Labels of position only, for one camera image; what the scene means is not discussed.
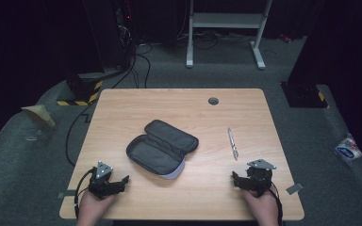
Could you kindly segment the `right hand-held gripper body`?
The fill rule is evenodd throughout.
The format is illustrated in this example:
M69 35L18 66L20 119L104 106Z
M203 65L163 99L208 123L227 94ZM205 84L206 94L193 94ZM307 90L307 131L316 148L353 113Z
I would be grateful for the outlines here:
M276 166L264 159L257 159L247 163L248 189L261 196L272 186L272 171Z

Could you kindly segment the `beige cone-shaped object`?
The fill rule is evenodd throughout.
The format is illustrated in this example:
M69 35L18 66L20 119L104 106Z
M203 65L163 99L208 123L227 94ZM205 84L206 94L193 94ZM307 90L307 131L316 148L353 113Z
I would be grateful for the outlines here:
M46 128L54 128L56 126L54 119L44 105L24 106L22 111L39 126Z

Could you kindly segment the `black fabric pencil case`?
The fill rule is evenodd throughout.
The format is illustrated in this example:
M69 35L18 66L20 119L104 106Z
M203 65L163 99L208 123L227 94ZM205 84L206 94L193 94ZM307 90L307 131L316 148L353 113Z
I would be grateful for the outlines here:
M176 179L185 167L186 155L197 149L199 139L160 120L149 122L144 131L128 144L127 156L155 175Z

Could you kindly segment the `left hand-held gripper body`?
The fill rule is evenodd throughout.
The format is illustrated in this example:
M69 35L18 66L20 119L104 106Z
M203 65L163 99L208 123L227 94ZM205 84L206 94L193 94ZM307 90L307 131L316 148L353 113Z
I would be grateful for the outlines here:
M119 194L111 193L109 191L109 179L112 171L113 168L102 161L99 161L97 166L92 169L89 192L92 193L96 198L103 199L110 195Z

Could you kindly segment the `white and blue packet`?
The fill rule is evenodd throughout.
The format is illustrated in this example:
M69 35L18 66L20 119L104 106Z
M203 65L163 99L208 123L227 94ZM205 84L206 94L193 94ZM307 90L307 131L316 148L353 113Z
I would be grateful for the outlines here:
M345 162L350 163L362 156L354 137L347 133L335 148L335 153Z

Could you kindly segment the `white metal stand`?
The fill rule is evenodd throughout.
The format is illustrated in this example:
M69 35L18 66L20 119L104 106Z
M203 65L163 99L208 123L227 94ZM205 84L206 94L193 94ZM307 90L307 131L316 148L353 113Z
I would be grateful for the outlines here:
M256 36L250 42L255 62L259 70L265 70L266 65L259 50L259 44L270 14L272 0L266 0L262 13L208 13L195 12L194 0L189 0L189 33L186 53L186 67L193 67L193 29L194 28L240 28L255 29Z

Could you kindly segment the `grey tape strip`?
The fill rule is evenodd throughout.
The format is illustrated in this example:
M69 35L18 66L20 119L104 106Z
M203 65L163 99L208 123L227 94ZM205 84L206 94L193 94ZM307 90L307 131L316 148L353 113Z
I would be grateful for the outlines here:
M304 186L303 186L301 183L297 183L297 184L295 184L295 185L293 185L293 186L288 187L288 188L287 188L287 193L288 193L289 195L292 195L292 194L294 194L294 193L296 193L296 192L299 192L299 191L302 190L303 188L304 188Z
M67 196L74 196L75 195L75 190L65 190L65 191L60 191L57 195L57 199L64 199Z

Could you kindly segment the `silver pen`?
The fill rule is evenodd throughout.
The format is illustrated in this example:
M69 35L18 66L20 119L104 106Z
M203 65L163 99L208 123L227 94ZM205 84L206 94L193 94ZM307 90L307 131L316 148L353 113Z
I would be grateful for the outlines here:
M238 161L239 152L238 152L238 148L237 148L237 146L236 146L235 140L234 140L234 136L233 136L232 129L231 129L231 128L227 128L227 133L228 133L228 136L229 136L230 145L231 145L231 148L232 148L232 152L233 152L234 159L235 159L236 161Z

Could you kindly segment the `black base with yellow stripes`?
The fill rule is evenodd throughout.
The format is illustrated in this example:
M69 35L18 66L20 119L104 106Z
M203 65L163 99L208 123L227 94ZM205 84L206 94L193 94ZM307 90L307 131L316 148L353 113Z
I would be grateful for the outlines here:
M57 104L62 106L91 105L97 99L102 85L102 80L85 80L76 75L65 81L57 97Z
M281 88L290 107L327 108L328 104L323 93L316 87L306 87L282 82Z

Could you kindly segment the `clear plastic piece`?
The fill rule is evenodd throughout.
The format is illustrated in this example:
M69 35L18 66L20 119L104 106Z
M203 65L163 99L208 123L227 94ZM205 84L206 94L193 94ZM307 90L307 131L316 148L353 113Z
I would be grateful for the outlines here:
M30 129L25 131L26 141L39 141L42 136L42 131L39 129Z

